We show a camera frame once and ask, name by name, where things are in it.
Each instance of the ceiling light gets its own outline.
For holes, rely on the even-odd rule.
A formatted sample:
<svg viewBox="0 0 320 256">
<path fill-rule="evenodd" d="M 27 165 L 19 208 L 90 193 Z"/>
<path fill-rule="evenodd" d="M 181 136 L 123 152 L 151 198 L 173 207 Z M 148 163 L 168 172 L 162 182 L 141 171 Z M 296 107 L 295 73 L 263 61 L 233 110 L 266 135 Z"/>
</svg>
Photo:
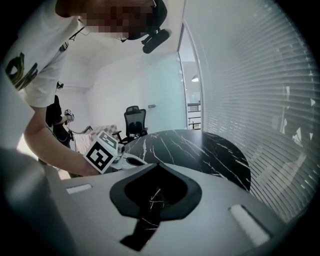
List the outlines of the ceiling light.
<svg viewBox="0 0 320 256">
<path fill-rule="evenodd" d="M 199 82 L 199 77 L 197 75 L 192 77 L 192 82 Z"/>
</svg>

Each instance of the black marble table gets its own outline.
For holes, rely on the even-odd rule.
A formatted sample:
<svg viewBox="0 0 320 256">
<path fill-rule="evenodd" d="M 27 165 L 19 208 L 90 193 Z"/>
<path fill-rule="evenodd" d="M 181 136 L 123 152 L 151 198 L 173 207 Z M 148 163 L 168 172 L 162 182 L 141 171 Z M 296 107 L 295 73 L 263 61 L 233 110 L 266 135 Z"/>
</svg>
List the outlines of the black marble table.
<svg viewBox="0 0 320 256">
<path fill-rule="evenodd" d="M 229 180 L 249 192 L 251 172 L 242 152 L 230 141 L 200 130 L 167 130 L 143 136 L 125 152 L 148 164 L 167 163 Z"/>
</svg>

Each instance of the marble surface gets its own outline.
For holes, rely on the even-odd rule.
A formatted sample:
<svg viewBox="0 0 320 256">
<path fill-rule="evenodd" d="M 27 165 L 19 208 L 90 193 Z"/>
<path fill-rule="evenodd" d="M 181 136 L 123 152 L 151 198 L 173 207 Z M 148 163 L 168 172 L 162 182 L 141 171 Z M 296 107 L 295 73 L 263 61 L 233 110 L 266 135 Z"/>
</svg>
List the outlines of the marble surface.
<svg viewBox="0 0 320 256">
<path fill-rule="evenodd" d="M 229 180 L 250 190 L 251 172 L 242 152 L 230 141 L 200 130 L 167 130 L 125 146 L 148 164 L 167 163 Z"/>
</svg>

